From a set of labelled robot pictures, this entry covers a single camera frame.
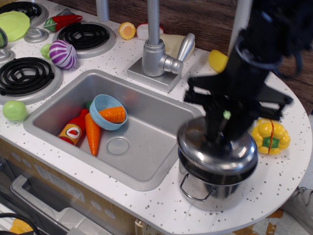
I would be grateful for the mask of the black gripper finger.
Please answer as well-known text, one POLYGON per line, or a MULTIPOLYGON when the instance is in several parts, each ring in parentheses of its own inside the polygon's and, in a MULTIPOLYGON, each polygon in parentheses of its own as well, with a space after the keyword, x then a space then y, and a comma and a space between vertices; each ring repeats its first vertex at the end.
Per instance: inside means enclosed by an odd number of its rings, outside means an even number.
POLYGON ((224 128, 224 140, 229 142, 239 139, 252 123, 253 118, 250 116, 231 115, 224 128))
POLYGON ((228 121, 223 117, 224 110, 226 109, 216 102, 209 104, 205 109, 205 136, 209 142, 221 142, 224 138, 223 131, 228 121))

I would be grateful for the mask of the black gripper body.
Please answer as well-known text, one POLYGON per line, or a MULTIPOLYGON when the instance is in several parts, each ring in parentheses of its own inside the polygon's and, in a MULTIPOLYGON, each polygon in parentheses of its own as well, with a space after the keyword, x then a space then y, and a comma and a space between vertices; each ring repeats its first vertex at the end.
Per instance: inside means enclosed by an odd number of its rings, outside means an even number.
POLYGON ((283 108, 293 99, 265 84, 269 72, 288 53, 286 30, 268 35, 260 30, 242 30, 223 72, 188 79, 184 101, 206 107, 216 102, 231 115, 279 120, 283 108))

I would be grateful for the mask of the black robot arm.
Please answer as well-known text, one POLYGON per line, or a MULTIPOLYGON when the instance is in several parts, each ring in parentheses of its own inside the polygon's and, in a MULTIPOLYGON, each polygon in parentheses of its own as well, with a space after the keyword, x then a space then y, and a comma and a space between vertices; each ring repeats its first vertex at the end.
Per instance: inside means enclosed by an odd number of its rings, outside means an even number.
POLYGON ((309 50, 312 40, 312 1, 254 1, 225 69, 188 79, 184 100, 204 108, 206 139, 234 141, 259 117, 279 120, 292 98, 268 87, 265 79, 284 57, 293 55, 301 67, 300 52, 309 50))

